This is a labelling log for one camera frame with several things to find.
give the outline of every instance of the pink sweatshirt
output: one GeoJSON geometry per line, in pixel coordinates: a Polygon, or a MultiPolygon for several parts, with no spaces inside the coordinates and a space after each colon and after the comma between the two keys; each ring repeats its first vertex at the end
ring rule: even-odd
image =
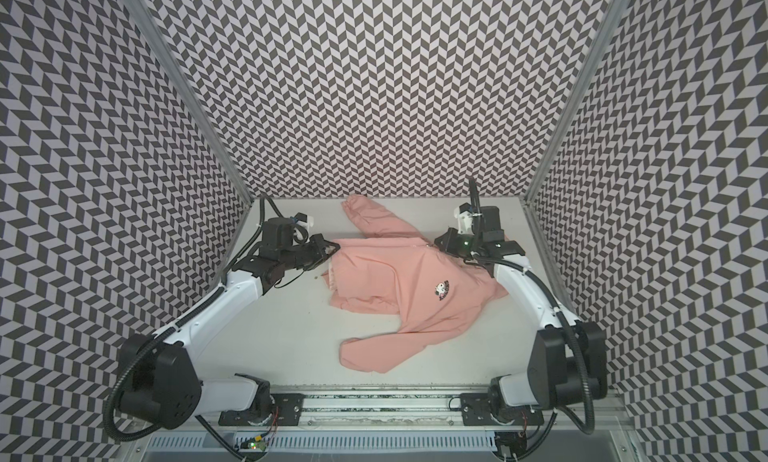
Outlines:
{"type": "Polygon", "coordinates": [[[344,341],[344,367],[387,372],[427,345],[462,334],[486,302],[507,294],[485,269],[440,252],[380,204],[350,196],[342,207],[370,238],[336,240],[341,249],[326,277],[331,305],[402,320],[397,333],[344,341]]]}

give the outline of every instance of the black and white patterned backdrop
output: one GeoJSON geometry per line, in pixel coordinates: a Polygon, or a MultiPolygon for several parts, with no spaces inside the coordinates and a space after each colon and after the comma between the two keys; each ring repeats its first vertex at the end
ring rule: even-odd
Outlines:
{"type": "Polygon", "coordinates": [[[0,459],[102,460],[117,346],[204,293],[245,204],[118,0],[0,0],[0,45],[0,459]]]}
{"type": "Polygon", "coordinates": [[[768,460],[766,14],[633,0],[534,204],[655,460],[768,460]]]}
{"type": "Polygon", "coordinates": [[[530,183],[609,0],[145,0],[252,192],[530,183]]]}

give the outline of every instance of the vent grille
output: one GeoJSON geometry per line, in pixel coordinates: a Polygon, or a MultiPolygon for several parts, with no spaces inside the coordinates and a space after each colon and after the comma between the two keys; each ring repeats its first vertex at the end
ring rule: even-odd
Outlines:
{"type": "MultiPolygon", "coordinates": [[[[238,434],[238,443],[254,434],[238,434]]],[[[496,450],[493,434],[485,432],[325,431],[313,434],[278,434],[273,452],[371,453],[371,452],[474,452],[496,450]]]]}
{"type": "MultiPolygon", "coordinates": [[[[237,431],[239,446],[257,435],[253,431],[237,431]]],[[[152,436],[149,452],[211,452],[224,450],[204,431],[161,432],[152,436]]],[[[386,454],[395,452],[488,452],[496,450],[493,432],[479,430],[313,430],[304,433],[287,430],[278,433],[270,444],[270,452],[306,454],[386,454]]]]}
{"type": "Polygon", "coordinates": [[[185,451],[203,447],[205,433],[187,432],[184,434],[165,434],[152,437],[148,450],[161,451],[185,451]]]}

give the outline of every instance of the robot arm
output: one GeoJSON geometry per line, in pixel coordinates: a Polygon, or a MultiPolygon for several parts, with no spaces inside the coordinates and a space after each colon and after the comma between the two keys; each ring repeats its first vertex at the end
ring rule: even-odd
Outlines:
{"type": "Polygon", "coordinates": [[[505,239],[498,208],[480,206],[474,179],[469,179],[469,193],[470,203],[454,212],[458,229],[450,228],[438,237],[436,246],[488,270],[537,328],[527,370],[491,381],[492,414],[504,423],[525,406],[558,408],[590,434],[594,430],[592,400],[608,392],[605,333],[594,322],[582,322],[534,274],[525,251],[505,239]],[[586,422],[565,407],[578,402],[584,403],[586,422]]]}
{"type": "Polygon", "coordinates": [[[226,410],[244,410],[259,422],[271,416],[267,381],[244,374],[199,380],[194,363],[232,319],[283,279],[286,270],[312,270],[340,246],[322,234],[309,236],[311,217],[285,218],[276,210],[278,217],[264,221],[264,198],[261,206],[259,229],[227,265],[222,281],[175,321],[149,335],[134,334],[120,347],[120,375],[104,403],[109,437],[136,440],[159,428],[177,428],[189,417],[226,410]],[[259,234],[262,239],[256,242],[259,234]],[[114,425],[116,409],[152,426],[132,434],[121,432],[114,425]]]}

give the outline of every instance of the printed logo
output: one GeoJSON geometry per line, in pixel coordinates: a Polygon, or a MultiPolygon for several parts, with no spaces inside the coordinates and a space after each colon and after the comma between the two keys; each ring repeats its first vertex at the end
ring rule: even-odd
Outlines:
{"type": "Polygon", "coordinates": [[[450,288],[448,286],[447,280],[445,282],[440,282],[439,284],[437,284],[437,287],[435,287],[435,295],[440,297],[440,300],[443,300],[448,296],[449,289],[450,288]]]}

